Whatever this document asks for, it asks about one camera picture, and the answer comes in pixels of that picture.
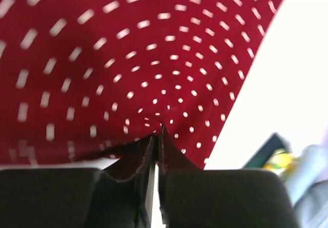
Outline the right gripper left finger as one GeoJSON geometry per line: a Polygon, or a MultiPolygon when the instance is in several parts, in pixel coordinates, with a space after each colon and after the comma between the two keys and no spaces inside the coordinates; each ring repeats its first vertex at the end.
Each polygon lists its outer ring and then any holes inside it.
{"type": "Polygon", "coordinates": [[[154,162],[1,171],[1,227],[150,227],[154,162]]]}

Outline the red polka dot skirt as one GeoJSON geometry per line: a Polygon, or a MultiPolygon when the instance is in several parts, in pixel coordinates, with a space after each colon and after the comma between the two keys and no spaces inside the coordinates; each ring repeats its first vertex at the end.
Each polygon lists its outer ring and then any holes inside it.
{"type": "Polygon", "coordinates": [[[1,0],[1,164],[120,158],[167,128],[204,168],[283,0],[1,0]]]}

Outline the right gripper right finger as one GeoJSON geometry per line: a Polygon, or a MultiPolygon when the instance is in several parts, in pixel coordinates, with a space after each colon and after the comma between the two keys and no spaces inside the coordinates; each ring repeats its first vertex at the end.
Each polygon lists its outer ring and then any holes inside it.
{"type": "Polygon", "coordinates": [[[279,177],[266,170],[170,169],[159,163],[166,227],[299,227],[279,177]]]}

